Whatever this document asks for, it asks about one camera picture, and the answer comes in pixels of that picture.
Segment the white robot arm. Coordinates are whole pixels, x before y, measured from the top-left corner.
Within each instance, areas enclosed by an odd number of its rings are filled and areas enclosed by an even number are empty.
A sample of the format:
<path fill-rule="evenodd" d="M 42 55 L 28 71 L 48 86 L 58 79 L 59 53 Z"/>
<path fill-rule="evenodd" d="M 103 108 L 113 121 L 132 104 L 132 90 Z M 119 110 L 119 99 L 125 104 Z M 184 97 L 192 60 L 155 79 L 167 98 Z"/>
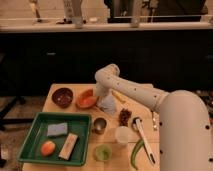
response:
<path fill-rule="evenodd" d="M 95 73 L 98 96 L 114 89 L 159 115 L 160 171 L 213 171 L 213 140 L 208 109 L 186 90 L 166 92 L 119 77 L 116 64 Z"/>

